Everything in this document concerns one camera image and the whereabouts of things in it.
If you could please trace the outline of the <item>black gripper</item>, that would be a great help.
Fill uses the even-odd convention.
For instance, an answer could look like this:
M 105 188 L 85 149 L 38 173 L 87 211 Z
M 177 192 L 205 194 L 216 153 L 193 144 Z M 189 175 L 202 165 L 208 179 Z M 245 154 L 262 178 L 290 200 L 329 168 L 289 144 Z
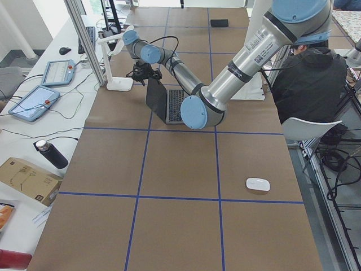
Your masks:
M 159 69 L 153 69 L 152 66 L 148 63 L 144 63 L 142 65 L 136 63 L 133 65 L 131 78 L 136 82 L 144 84 L 144 80 L 149 78 L 155 80 L 162 79 L 162 73 Z

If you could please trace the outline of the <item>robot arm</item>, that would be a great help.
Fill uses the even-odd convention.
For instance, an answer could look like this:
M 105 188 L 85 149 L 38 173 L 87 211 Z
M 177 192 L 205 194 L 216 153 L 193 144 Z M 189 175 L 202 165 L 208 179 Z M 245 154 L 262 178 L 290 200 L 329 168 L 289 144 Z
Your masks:
M 140 39 L 136 31 L 126 31 L 122 40 L 132 59 L 168 69 L 188 94 L 180 106 L 183 123 L 203 129 L 223 121 L 228 101 L 283 46 L 327 40 L 332 10 L 333 1 L 273 1 L 259 30 L 208 86 L 175 53 Z

